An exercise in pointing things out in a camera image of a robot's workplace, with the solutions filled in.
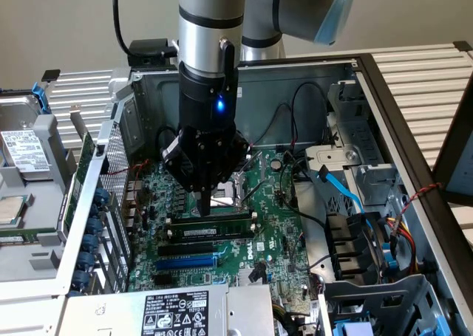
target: blue led light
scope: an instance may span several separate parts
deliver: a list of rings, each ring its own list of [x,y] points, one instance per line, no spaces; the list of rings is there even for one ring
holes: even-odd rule
[[[223,112],[225,110],[225,104],[222,100],[217,101],[217,111]]]

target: blue expansion slot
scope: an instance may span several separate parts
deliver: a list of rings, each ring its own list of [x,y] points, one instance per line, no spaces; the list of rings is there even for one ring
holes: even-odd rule
[[[215,267],[217,258],[213,255],[190,256],[184,258],[170,258],[156,261],[156,270],[180,270],[185,268]]]

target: power supply label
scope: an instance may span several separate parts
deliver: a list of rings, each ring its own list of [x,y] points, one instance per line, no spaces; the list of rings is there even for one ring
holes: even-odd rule
[[[208,291],[148,295],[141,335],[208,335]]]
[[[50,170],[43,147],[34,131],[3,131],[1,136],[20,172]]]

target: robotic arm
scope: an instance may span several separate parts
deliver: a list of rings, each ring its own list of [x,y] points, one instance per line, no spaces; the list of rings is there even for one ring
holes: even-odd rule
[[[202,216],[210,213],[218,183],[229,179],[248,150],[234,122],[240,53],[275,58],[262,54],[281,41],[282,33],[331,44],[351,3],[246,0],[245,7],[245,0],[180,0],[181,130],[162,156],[174,178],[194,192]]]

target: white wall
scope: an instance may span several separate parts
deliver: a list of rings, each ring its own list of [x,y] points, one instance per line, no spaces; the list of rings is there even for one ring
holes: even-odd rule
[[[28,87],[45,69],[125,65],[111,0],[0,0],[0,87]],[[120,0],[123,37],[176,38],[177,0]],[[355,0],[344,34],[331,47],[287,37],[288,54],[324,50],[473,44],[473,0]]]

